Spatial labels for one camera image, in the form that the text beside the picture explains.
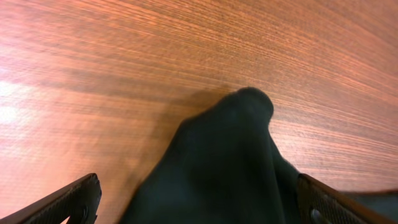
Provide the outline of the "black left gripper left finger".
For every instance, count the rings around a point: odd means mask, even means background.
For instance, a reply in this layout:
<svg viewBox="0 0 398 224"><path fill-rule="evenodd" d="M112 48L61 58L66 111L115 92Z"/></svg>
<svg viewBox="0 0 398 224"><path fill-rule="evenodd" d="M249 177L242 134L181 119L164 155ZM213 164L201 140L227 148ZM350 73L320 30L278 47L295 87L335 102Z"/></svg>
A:
<svg viewBox="0 0 398 224"><path fill-rule="evenodd" d="M1 224L94 224L101 196L98 176L90 173L2 218Z"/></svg>

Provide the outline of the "black polo shirt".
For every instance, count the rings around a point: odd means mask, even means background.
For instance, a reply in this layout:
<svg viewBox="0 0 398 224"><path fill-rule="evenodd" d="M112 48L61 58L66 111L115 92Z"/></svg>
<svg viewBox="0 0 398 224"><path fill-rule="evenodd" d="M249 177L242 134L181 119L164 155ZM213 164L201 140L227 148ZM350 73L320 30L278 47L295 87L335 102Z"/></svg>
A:
<svg viewBox="0 0 398 224"><path fill-rule="evenodd" d="M300 223L300 174L271 138L273 112L242 88L183 121L121 223Z"/></svg>

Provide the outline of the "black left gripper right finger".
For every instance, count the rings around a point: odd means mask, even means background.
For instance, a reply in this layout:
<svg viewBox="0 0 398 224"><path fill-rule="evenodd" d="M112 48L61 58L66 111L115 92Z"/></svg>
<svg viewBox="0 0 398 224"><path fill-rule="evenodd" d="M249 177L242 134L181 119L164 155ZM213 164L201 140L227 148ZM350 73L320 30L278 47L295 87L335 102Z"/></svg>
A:
<svg viewBox="0 0 398 224"><path fill-rule="evenodd" d="M297 181L300 221L306 224L397 224L397 190L339 192L300 174Z"/></svg>

